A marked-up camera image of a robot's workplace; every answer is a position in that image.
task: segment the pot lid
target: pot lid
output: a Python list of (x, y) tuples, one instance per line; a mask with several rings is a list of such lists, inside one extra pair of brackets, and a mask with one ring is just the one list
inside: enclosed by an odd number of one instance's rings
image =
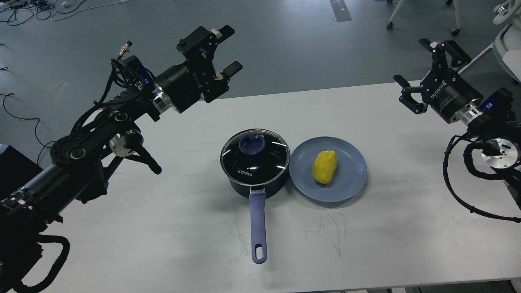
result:
[(290, 161), (288, 144), (266, 129), (249, 129), (234, 135), (221, 151), (221, 167), (241, 185), (268, 184), (277, 179)]

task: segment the blue plate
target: blue plate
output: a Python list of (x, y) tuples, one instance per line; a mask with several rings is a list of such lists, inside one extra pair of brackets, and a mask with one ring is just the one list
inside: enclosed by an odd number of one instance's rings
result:
[[(335, 151), (338, 165), (328, 184), (315, 181), (311, 167), (321, 151)], [(321, 202), (340, 202), (353, 197), (365, 185), (367, 165), (352, 144), (335, 137), (315, 137), (301, 143), (291, 155), (290, 175), (297, 189)]]

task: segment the pot handle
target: pot handle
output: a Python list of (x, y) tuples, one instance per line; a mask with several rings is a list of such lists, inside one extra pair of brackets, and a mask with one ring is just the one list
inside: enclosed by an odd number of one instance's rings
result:
[(252, 225), (252, 259), (254, 263), (261, 264), (266, 261), (266, 220), (264, 218), (265, 193), (250, 194), (250, 217)]

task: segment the yellow sponge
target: yellow sponge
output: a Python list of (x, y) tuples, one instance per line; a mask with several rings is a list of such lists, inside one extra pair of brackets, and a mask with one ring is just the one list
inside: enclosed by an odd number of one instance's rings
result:
[(337, 164), (337, 153), (334, 151), (320, 152), (311, 168), (313, 178), (322, 184), (330, 183), (331, 180), (333, 180), (333, 174), (337, 169)]

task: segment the lid knob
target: lid knob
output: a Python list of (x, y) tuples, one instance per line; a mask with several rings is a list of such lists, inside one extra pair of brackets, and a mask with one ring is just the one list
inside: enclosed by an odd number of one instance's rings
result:
[(255, 155), (266, 146), (266, 140), (262, 135), (246, 135), (239, 142), (239, 149), (247, 155)]

